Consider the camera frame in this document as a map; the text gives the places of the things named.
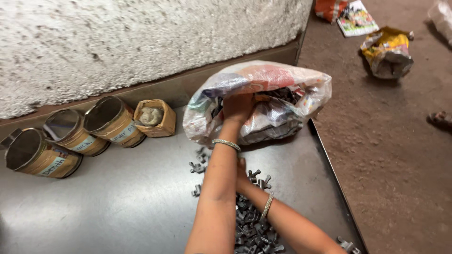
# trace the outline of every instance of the textured wall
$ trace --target textured wall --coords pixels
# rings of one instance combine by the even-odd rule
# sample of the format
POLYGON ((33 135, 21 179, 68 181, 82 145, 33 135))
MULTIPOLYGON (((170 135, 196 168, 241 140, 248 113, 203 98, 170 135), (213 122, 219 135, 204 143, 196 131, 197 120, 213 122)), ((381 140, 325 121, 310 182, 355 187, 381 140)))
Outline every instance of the textured wall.
POLYGON ((0 0, 0 118, 283 45, 312 0, 0 0))

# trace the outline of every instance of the steel table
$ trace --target steel table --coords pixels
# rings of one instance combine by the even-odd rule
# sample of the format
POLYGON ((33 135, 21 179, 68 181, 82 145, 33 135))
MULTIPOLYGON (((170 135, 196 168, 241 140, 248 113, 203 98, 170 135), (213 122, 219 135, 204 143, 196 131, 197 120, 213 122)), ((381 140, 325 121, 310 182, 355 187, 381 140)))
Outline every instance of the steel table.
MULTIPOLYGON (((66 179, 12 172, 0 159, 0 252, 183 253, 203 174, 190 173, 199 145, 182 129, 135 148, 111 145, 66 179)), ((275 197, 367 253, 314 123, 295 136, 244 148, 248 169, 272 176, 275 197)), ((295 253, 283 240, 286 253, 295 253)))

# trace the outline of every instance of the bangle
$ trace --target bangle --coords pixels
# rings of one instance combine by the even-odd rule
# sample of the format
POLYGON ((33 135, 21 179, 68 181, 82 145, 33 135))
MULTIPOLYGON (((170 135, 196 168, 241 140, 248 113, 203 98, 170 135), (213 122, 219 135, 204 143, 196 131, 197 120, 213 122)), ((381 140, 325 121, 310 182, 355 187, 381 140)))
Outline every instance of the bangle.
POLYGON ((224 144, 224 145, 230 146, 230 147, 236 149, 237 152, 242 151, 238 145, 236 145, 236 144, 234 144, 234 143, 232 143, 230 141, 224 140, 224 139, 216 138, 216 139, 212 140, 212 144, 216 144, 216 143, 220 143, 220 144, 224 144))
POLYGON ((270 205, 272 204, 273 200, 273 191, 270 192, 270 195, 268 196, 267 203, 265 204, 264 212, 262 213, 261 219, 264 219, 267 216, 268 210, 270 209, 270 205))

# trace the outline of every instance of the foot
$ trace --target foot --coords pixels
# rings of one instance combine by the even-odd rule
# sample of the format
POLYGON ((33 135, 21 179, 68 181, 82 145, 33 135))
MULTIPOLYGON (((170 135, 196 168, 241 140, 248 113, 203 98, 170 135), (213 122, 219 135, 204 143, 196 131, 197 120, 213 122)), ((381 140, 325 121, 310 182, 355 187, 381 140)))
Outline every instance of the foot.
POLYGON ((439 129, 452 132, 452 114, 445 111, 430 114, 427 117, 427 122, 439 129))

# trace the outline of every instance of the brown floor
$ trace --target brown floor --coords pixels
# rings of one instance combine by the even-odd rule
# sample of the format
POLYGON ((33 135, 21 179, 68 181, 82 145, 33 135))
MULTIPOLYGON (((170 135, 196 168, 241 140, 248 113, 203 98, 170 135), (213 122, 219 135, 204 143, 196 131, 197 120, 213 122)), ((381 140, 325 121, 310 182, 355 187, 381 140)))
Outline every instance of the brown floor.
POLYGON ((425 121, 452 112, 452 51, 424 23, 431 1, 363 3, 380 27, 414 31, 414 65, 373 78, 365 36, 312 16, 298 65, 333 77, 316 125, 370 253, 452 253, 452 135, 425 121))

